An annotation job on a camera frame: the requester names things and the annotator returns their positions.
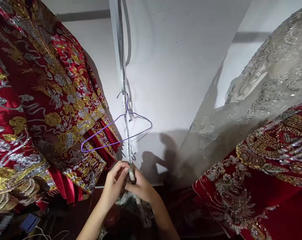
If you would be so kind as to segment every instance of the white cable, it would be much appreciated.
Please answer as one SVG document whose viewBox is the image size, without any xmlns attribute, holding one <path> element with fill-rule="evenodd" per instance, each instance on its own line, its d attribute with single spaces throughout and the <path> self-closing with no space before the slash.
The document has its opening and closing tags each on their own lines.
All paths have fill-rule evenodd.
<svg viewBox="0 0 302 240">
<path fill-rule="evenodd" d="M 48 240 L 47 237 L 46 237 L 44 234 L 42 234 L 42 233 L 34 234 L 34 235 L 32 235 L 32 236 L 28 236 L 28 237 L 26 237 L 26 238 L 23 238 L 22 240 L 25 240 L 25 239 L 27 239 L 27 238 L 34 237 L 34 236 L 44 236 L 45 239 Z"/>
<path fill-rule="evenodd" d="M 61 240 L 64 239 L 64 238 L 70 233 L 69 230 L 63 230 L 63 231 L 59 232 L 57 235 L 55 235 L 55 237 L 54 237 L 52 240 L 54 240 L 54 239 L 56 238 L 56 236 L 58 236 L 60 233 L 63 233 L 63 232 L 68 232 L 68 233 L 67 233 L 63 238 L 61 238 Z M 24 239 L 22 239 L 22 240 L 25 240 L 25 239 L 27 239 L 27 238 L 34 237 L 34 236 L 44 236 L 46 240 L 48 240 L 47 237 L 49 237 L 50 240 L 51 240 L 51 237 L 50 237 L 49 235 L 45 235 L 44 233 L 43 233 L 43 234 L 42 234 L 42 233 L 34 234 L 34 235 L 32 235 L 32 236 L 28 236 L 28 237 L 26 237 L 26 238 L 24 238 Z"/>
<path fill-rule="evenodd" d="M 62 232 L 59 232 L 57 235 L 55 235 L 55 237 L 54 238 L 52 238 L 52 240 L 53 239 L 55 239 L 56 238 L 56 236 L 58 236 L 60 233 L 63 233 L 63 232 L 68 232 L 63 238 L 65 238 L 69 233 L 70 233 L 70 231 L 69 230 L 63 230 Z"/>
<path fill-rule="evenodd" d="M 42 234 L 43 234 L 43 236 L 45 237 L 46 240 L 48 240 L 47 237 L 49 238 L 49 240 L 52 240 L 51 237 L 50 237 L 49 235 L 44 234 L 42 228 L 40 228 L 40 227 L 38 227 L 38 226 L 35 226 L 35 228 L 38 228 L 38 229 L 41 230 L 41 232 L 42 232 Z"/>
<path fill-rule="evenodd" d="M 126 110 L 126 99 L 124 92 L 126 91 L 126 72 L 125 72 L 125 54 L 124 54 L 124 41 L 123 41 L 123 24 L 122 24 L 122 6 L 121 0 L 109 0 L 110 4 L 110 12 L 111 12 L 111 23 L 112 26 L 115 26 L 113 31 L 114 38 L 114 49 L 118 50 L 118 56 L 116 56 L 120 87 L 123 94 L 123 108 Z M 124 116 L 125 126 L 126 126 L 126 138 L 127 140 L 127 151 L 128 151 L 128 161 L 132 163 L 132 150 L 131 150 L 131 142 L 130 142 L 130 130 L 129 130 L 129 118 L 127 115 Z"/>
</svg>

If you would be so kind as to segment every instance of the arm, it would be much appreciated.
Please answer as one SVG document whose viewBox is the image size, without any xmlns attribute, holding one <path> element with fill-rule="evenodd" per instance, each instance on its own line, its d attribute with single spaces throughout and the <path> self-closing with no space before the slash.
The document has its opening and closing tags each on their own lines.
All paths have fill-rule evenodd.
<svg viewBox="0 0 302 240">
<path fill-rule="evenodd" d="M 121 168 L 124 169 L 118 180 L 115 180 Z M 108 173 L 102 195 L 78 235 L 77 240 L 96 240 L 99 238 L 104 218 L 118 199 L 128 171 L 128 163 L 119 161 Z"/>
<path fill-rule="evenodd" d="M 154 190 L 152 185 L 135 166 L 134 175 L 137 179 L 136 185 L 127 183 L 125 189 L 136 194 L 142 200 L 150 203 L 155 222 L 159 229 L 160 238 L 165 240 L 180 239 L 159 194 Z"/>
</svg>

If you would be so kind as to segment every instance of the dark floor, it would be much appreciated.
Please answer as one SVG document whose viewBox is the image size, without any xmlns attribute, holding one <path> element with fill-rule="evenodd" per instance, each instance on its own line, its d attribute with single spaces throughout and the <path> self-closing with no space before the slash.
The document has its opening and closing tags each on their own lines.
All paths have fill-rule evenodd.
<svg viewBox="0 0 302 240">
<path fill-rule="evenodd" d="M 158 187 L 158 192 L 161 194 L 163 192 L 163 187 Z M 78 202 L 76 206 L 69 205 L 68 211 L 64 212 L 64 216 L 57 217 L 54 226 L 52 230 L 50 231 L 50 235 L 53 238 L 55 235 L 57 235 L 62 230 L 69 230 L 69 235 L 64 240 L 74 240 L 80 233 L 81 229 L 83 228 L 87 218 L 93 211 L 95 205 L 99 201 L 99 198 L 101 196 L 103 189 L 95 189 L 93 195 L 89 197 L 89 199 Z M 127 214 L 123 215 L 123 210 L 120 210 L 117 206 L 114 206 L 110 212 L 108 213 L 105 225 L 107 227 L 113 227 L 116 222 L 119 221 L 119 218 L 121 216 L 121 219 L 128 218 Z M 62 233 L 60 236 L 58 236 L 56 239 L 61 239 L 65 233 Z M 202 238 L 205 240 L 226 240 L 228 237 L 226 235 L 220 235 L 213 238 Z"/>
</svg>

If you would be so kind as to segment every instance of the white wall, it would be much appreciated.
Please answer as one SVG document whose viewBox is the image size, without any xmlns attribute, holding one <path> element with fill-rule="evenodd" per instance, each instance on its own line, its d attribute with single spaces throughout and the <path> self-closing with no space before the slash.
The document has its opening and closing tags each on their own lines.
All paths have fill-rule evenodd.
<svg viewBox="0 0 302 240">
<path fill-rule="evenodd" d="M 59 14 L 100 10 L 99 1 L 93 0 L 43 1 Z M 175 152 L 181 146 L 250 2 L 127 0 L 132 46 L 127 78 L 133 110 L 149 118 L 154 126 L 147 135 L 133 141 L 133 150 L 136 152 L 135 164 L 152 183 L 161 183 L 160 173 L 172 168 Z M 111 116 L 116 118 L 123 109 L 121 99 L 116 99 L 120 87 L 110 19 L 66 22 L 64 25 L 93 59 Z M 128 55 L 127 36 L 125 47 Z M 124 138 L 124 123 L 117 122 L 116 126 Z M 130 122 L 132 135 L 147 127 L 148 123 L 141 119 Z"/>
<path fill-rule="evenodd" d="M 302 0 L 253 0 L 222 64 L 215 108 L 224 105 L 233 79 L 241 74 L 268 35 L 291 14 Z"/>
<path fill-rule="evenodd" d="M 109 0 L 42 0 L 54 14 L 79 13 L 110 9 Z"/>
</svg>

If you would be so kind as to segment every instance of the red embroidered garment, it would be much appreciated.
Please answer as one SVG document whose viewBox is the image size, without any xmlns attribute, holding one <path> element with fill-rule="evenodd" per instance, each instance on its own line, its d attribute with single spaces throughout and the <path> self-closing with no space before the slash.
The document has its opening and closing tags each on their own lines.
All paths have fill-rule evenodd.
<svg viewBox="0 0 302 240">
<path fill-rule="evenodd" d="M 201 233 L 211 216 L 230 236 L 302 239 L 302 104 L 250 134 L 193 189 L 170 209 L 176 222 L 192 215 L 177 226 L 184 234 Z"/>
<path fill-rule="evenodd" d="M 109 124 L 104 107 L 82 47 L 49 9 L 37 0 L 1 0 L 0 194 L 21 193 L 25 184 L 32 189 L 37 183 L 30 179 L 49 165 L 44 178 L 68 203 L 92 193 L 102 170 L 116 161 L 116 145 L 80 150 Z M 85 147 L 116 141 L 109 127 Z"/>
</svg>

